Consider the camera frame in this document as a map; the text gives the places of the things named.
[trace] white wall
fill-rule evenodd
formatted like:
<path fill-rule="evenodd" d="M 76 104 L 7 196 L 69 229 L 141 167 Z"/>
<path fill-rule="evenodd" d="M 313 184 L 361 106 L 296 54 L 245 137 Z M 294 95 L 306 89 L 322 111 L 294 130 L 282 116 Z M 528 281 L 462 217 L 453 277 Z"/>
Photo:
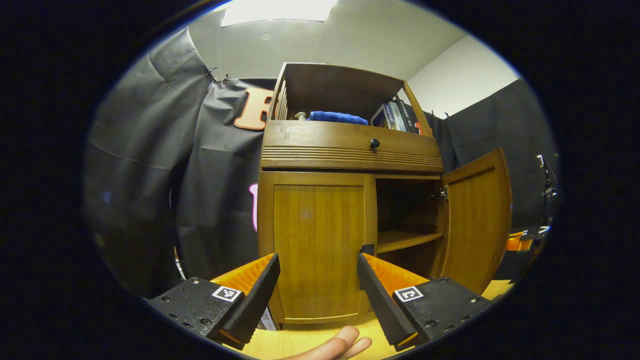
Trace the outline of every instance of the white wall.
<path fill-rule="evenodd" d="M 407 83 L 423 111 L 444 119 L 518 79 L 493 50 L 467 35 L 431 60 Z M 403 92 L 400 98 L 408 102 Z"/>

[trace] wooden shelf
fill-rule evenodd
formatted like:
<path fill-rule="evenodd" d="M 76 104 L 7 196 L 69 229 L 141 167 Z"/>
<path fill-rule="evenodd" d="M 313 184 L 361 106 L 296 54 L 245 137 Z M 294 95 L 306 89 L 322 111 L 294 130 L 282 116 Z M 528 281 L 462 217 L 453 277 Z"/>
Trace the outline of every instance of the wooden shelf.
<path fill-rule="evenodd" d="M 408 231 L 383 231 L 378 233 L 378 254 L 404 249 L 437 240 L 442 234 L 419 234 Z"/>

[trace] cabinet door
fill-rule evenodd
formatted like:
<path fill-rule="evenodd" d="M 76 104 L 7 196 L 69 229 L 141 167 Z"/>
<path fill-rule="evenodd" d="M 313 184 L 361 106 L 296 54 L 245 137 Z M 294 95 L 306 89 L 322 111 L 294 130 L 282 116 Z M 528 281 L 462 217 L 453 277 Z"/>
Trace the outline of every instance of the cabinet door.
<path fill-rule="evenodd" d="M 277 322 L 323 323 L 366 313 L 356 264 L 377 237 L 373 175 L 261 172 L 260 255 L 277 252 L 280 277 L 269 308 Z"/>
<path fill-rule="evenodd" d="M 502 261 L 511 227 L 511 184 L 502 149 L 442 176 L 447 186 L 442 276 L 482 294 Z"/>

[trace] open cabinet door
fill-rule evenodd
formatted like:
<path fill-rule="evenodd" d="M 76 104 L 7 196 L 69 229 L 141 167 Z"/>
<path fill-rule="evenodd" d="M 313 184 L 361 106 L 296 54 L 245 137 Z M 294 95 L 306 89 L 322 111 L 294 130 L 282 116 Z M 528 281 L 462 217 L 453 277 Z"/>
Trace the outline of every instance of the open cabinet door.
<path fill-rule="evenodd" d="M 448 201 L 442 276 L 481 295 L 502 261 L 511 228 L 511 183 L 502 149 L 442 176 Z"/>

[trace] finger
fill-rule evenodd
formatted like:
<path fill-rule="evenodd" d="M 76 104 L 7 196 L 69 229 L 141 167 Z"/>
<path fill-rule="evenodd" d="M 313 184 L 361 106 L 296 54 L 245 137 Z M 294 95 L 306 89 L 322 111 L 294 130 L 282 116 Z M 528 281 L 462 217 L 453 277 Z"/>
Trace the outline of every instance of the finger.
<path fill-rule="evenodd" d="M 341 338 L 331 338 L 326 343 L 302 354 L 287 357 L 286 360 L 328 360 L 343 354 L 349 346 Z"/>
<path fill-rule="evenodd" d="M 361 338 L 360 340 L 356 341 L 356 343 L 353 344 L 352 347 L 350 347 L 347 351 L 345 351 L 344 354 L 338 357 L 338 360 L 351 359 L 352 357 L 358 355 L 364 350 L 367 350 L 372 343 L 373 341 L 371 340 L 371 338 Z"/>
<path fill-rule="evenodd" d="M 347 345 L 350 347 L 354 341 L 360 335 L 360 331 L 353 326 L 347 325 L 340 329 L 340 331 L 334 336 L 334 338 L 343 339 Z"/>

